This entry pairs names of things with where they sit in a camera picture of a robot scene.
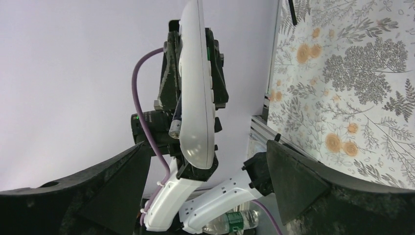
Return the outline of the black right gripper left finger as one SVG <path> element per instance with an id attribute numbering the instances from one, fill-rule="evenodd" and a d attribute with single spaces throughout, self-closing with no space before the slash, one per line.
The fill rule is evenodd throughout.
<path id="1" fill-rule="evenodd" d="M 0 194 L 3 235 L 131 235 L 151 149 L 139 143 L 73 175 L 38 188 Z"/>

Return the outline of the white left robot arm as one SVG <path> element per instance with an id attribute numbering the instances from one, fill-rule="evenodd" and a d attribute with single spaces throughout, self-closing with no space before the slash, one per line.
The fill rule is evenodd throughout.
<path id="1" fill-rule="evenodd" d="M 138 215 L 139 235 L 221 235 L 248 230 L 257 225 L 258 214 L 250 209 L 236 210 L 248 202 L 273 193 L 266 153 L 259 152 L 247 159 L 237 173 L 219 185 L 201 190 L 218 167 L 214 158 L 210 169 L 198 169 L 185 159 L 179 147 L 181 86 L 179 76 L 180 25 L 171 20 L 167 40 L 161 49 L 150 52 L 139 60 L 133 71 L 138 71 L 145 60 L 163 53 L 159 96 L 154 110 L 131 116 L 135 143 L 147 143 L 152 135 L 160 153 L 171 156 L 168 179 L 160 182 L 157 194 L 141 202 Z"/>

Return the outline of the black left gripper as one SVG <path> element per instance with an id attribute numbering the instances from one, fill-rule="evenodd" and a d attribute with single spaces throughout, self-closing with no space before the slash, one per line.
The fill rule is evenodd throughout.
<path id="1" fill-rule="evenodd" d="M 205 28 L 214 100 L 211 98 L 187 99 L 179 98 L 181 94 L 181 80 L 178 72 L 179 20 L 171 20 L 168 27 L 167 40 L 163 44 L 159 94 L 154 102 L 154 108 L 164 111 L 181 110 L 182 112 L 215 112 L 216 109 L 224 109 L 229 100 L 223 72 L 224 55 L 220 52 L 219 41 L 214 38 L 212 30 Z"/>

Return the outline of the small black battery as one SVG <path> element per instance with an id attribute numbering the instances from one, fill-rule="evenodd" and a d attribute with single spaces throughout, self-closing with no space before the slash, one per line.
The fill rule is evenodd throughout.
<path id="1" fill-rule="evenodd" d="M 181 124 L 182 124 L 182 95 L 179 96 L 176 109 L 173 114 L 170 129 L 168 132 L 170 137 L 174 139 L 180 138 Z"/>

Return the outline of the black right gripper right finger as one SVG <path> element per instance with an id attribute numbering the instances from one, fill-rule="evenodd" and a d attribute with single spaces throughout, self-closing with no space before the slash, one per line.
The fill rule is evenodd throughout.
<path id="1" fill-rule="evenodd" d="M 415 192 L 365 181 L 269 140 L 267 164 L 290 235 L 412 235 Z"/>

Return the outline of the white air conditioner remote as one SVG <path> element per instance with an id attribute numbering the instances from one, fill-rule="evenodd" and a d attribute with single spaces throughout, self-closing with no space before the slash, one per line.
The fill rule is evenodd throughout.
<path id="1" fill-rule="evenodd" d="M 214 100 L 202 1 L 190 0 L 179 24 L 182 98 Z M 182 112 L 181 151 L 186 160 L 199 169 L 209 169 L 213 164 L 214 115 L 215 112 Z"/>

